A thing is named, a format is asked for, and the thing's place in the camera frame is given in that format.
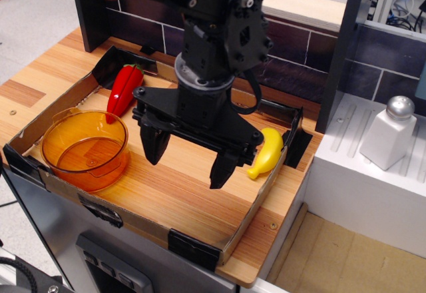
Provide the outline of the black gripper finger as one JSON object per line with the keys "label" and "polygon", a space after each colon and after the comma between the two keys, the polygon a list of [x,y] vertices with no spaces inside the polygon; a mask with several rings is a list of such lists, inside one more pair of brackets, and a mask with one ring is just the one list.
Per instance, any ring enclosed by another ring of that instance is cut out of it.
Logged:
{"label": "black gripper finger", "polygon": [[232,176],[238,159],[234,154],[218,154],[210,171],[210,189],[220,189]]}
{"label": "black gripper finger", "polygon": [[152,165],[156,165],[168,146],[170,133],[152,126],[142,125],[140,137],[146,159]]}

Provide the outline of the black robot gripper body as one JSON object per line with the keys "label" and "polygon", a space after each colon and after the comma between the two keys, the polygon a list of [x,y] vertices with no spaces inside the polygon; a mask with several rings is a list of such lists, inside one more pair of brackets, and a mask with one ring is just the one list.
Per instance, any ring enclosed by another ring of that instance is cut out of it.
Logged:
{"label": "black robot gripper body", "polygon": [[138,87],[133,91],[138,125],[168,131],[217,154],[234,154],[237,166],[251,165],[262,133],[233,108],[228,93],[199,95],[188,89]]}

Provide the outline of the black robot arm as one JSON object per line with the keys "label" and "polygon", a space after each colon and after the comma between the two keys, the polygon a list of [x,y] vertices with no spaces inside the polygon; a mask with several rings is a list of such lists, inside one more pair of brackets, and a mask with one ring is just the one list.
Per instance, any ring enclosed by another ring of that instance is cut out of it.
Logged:
{"label": "black robot arm", "polygon": [[210,186],[219,189],[238,166],[251,164],[263,135],[244,116],[256,106],[232,102],[232,84],[243,76],[262,98],[252,69],[268,58],[272,41],[263,0],[156,0],[179,11],[184,44],[174,62],[176,89],[139,87],[133,117],[146,159],[156,164],[170,136],[213,150]]}

